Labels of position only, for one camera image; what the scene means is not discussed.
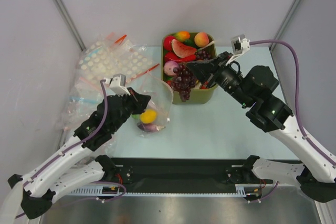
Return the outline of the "purple toy eggplant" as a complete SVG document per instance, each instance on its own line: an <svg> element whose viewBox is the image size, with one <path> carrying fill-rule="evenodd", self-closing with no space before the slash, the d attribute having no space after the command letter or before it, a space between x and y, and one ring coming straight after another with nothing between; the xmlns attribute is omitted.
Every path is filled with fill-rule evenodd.
<svg viewBox="0 0 336 224"><path fill-rule="evenodd" d="M142 123L138 123L137 127L146 133L159 132L165 128L165 126L160 126L156 124L142 124Z"/></svg>

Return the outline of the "pink toy onion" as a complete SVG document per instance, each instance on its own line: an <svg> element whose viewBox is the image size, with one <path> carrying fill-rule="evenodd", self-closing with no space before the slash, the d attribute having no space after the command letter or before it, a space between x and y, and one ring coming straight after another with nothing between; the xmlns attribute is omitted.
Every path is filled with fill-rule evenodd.
<svg viewBox="0 0 336 224"><path fill-rule="evenodd" d="M174 72L174 69L177 68L179 66L179 64L175 61L167 61L164 66L163 66L163 72L169 76L169 77L173 77L176 75L176 73Z"/></svg>

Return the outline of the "yellow toy lemon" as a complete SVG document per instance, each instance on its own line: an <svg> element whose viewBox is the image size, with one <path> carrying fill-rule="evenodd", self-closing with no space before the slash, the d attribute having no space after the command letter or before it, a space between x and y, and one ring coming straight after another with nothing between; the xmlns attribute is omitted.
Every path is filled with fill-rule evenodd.
<svg viewBox="0 0 336 224"><path fill-rule="evenodd" d="M157 112L154 109L146 109L140 116L140 122L143 124L151 124L157 118Z"/></svg>

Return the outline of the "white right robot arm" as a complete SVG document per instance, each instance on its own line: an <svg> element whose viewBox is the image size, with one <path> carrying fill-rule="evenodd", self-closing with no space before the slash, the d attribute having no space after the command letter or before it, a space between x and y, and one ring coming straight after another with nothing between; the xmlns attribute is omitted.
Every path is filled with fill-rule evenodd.
<svg viewBox="0 0 336 224"><path fill-rule="evenodd" d="M226 171L228 181L251 184L258 179L270 179L295 186L318 202L334 200L335 155L314 137L304 135L304 128L291 108L273 95L279 81L269 67L254 66L243 76L232 67L234 57L224 52L212 60L193 61L186 66L202 85L217 84L243 108L249 108L246 116L250 122L279 140L301 162L289 164L251 155L242 167Z"/></svg>

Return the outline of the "green toy watermelon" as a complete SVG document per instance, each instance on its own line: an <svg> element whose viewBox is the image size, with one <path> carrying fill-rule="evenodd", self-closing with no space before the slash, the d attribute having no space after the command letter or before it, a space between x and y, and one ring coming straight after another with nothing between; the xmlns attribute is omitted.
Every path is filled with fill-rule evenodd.
<svg viewBox="0 0 336 224"><path fill-rule="evenodd" d="M139 120L140 119L140 116L138 114L133 114L132 117L135 119L135 120Z"/></svg>

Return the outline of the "dark purple toy grapes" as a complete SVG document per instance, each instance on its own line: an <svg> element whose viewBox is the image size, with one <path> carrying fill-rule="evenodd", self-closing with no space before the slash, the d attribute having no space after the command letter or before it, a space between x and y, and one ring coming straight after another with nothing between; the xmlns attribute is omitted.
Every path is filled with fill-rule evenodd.
<svg viewBox="0 0 336 224"><path fill-rule="evenodd" d="M197 78L186 64L178 64L173 72L175 76L172 79L171 87L179 94L180 100L186 102L190 99L191 90L196 86Z"/></svg>

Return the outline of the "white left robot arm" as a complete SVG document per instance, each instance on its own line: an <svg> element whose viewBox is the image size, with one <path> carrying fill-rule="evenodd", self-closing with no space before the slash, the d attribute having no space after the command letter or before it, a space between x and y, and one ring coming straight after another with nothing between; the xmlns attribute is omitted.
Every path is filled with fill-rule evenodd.
<svg viewBox="0 0 336 224"><path fill-rule="evenodd" d="M99 155L72 173L68 170L109 141L130 116L143 113L150 100L149 95L139 94L132 88L128 88L127 94L105 97L49 159L28 174L12 175L8 179L11 188L23 183L20 194L23 214L30 220L36 219L69 192L100 180L112 181L116 166L107 155Z"/></svg>

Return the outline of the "clear zip top bag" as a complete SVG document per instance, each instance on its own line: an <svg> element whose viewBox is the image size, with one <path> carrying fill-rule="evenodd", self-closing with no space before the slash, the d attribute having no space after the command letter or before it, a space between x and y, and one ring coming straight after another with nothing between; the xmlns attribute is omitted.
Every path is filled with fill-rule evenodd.
<svg viewBox="0 0 336 224"><path fill-rule="evenodd" d="M151 96L151 100L148 103L146 109L154 109L157 112L157 118L151 124L165 126L166 128L168 123L170 122L170 109L173 101L173 91L169 87L169 85L149 73L146 73L143 76L132 81L131 84L132 87L134 87L135 91L137 91L138 93ZM143 132L137 127L137 124L141 123L140 120L133 120L136 125L137 131L141 136L145 137L149 134L158 133Z"/></svg>

